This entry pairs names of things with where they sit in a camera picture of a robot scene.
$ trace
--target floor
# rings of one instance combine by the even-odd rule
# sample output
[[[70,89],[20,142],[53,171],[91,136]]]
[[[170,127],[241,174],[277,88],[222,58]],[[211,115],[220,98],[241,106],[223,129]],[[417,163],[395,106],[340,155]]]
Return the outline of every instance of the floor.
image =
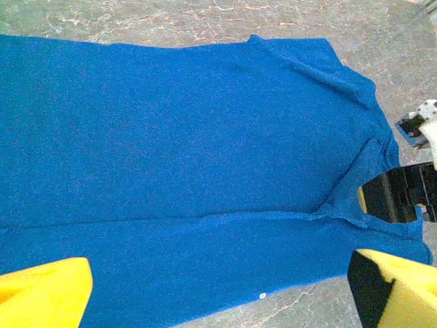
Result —
[[[192,46],[264,38],[327,38],[338,56],[378,86],[390,124],[437,98],[435,28],[404,0],[2,0],[0,33],[101,43]],[[429,160],[400,139],[402,164]],[[437,252],[437,230],[425,225]],[[180,325],[360,327],[345,278],[290,288],[258,302]]]

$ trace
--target black bracket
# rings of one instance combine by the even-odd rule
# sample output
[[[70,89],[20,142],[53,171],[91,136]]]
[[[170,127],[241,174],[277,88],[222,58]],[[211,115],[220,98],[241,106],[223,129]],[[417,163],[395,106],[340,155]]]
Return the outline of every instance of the black bracket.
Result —
[[[424,219],[437,222],[437,171],[432,163],[392,169],[361,187],[361,206],[389,223],[417,220],[416,205],[426,208]]]

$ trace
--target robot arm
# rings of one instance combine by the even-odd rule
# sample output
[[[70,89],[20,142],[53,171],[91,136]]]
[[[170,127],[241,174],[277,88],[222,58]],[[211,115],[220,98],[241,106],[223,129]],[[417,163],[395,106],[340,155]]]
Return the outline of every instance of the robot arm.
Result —
[[[416,111],[407,113],[396,128],[414,148],[430,147],[437,170],[437,100],[426,100]]]

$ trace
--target gray marble surface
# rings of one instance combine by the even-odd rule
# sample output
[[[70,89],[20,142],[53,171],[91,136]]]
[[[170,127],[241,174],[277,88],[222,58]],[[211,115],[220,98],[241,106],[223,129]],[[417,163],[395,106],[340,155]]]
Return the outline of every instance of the gray marble surface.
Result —
[[[2,0],[0,33],[165,47],[241,42],[251,34],[323,37],[345,65],[376,82],[391,125],[425,99],[437,98],[432,23],[420,7],[403,0]],[[395,136],[402,164],[429,160],[427,150],[414,151]],[[434,254],[436,228],[429,223],[424,229]],[[360,323],[346,279],[335,278],[180,327],[353,328]]]

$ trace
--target blue fabric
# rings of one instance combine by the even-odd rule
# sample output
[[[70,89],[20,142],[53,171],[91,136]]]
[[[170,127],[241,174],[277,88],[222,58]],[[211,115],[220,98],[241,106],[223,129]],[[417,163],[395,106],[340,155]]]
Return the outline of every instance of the blue fabric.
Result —
[[[432,261],[421,220],[359,208],[398,147],[325,39],[0,36],[0,83],[0,273],[85,256],[84,327],[182,323],[345,275],[357,248]]]

